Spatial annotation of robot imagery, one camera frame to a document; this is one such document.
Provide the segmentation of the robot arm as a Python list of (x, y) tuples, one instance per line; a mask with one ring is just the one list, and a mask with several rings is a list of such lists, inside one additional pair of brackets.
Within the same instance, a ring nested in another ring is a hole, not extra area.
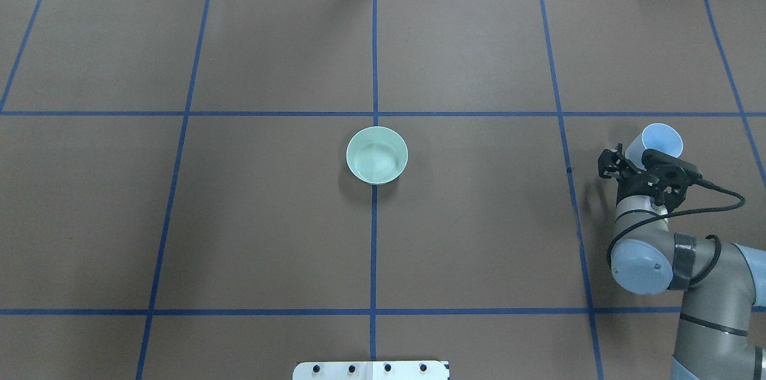
[(673, 217), (732, 211), (745, 204), (698, 168), (656, 149), (641, 165), (621, 146), (597, 159), (615, 179), (615, 224), (607, 248), (613, 279), (630, 293), (682, 292), (673, 379), (763, 379), (764, 349), (749, 343), (750, 315), (764, 307), (764, 250), (672, 231)]

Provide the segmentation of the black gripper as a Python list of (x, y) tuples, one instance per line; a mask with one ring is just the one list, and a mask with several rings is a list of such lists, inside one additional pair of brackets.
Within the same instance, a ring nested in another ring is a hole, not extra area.
[(703, 175), (697, 165), (656, 149), (641, 154), (646, 171), (635, 168), (620, 149), (604, 149), (597, 159), (598, 176), (618, 181), (616, 203), (632, 196), (647, 196), (654, 205), (674, 211), (686, 200), (686, 193)]

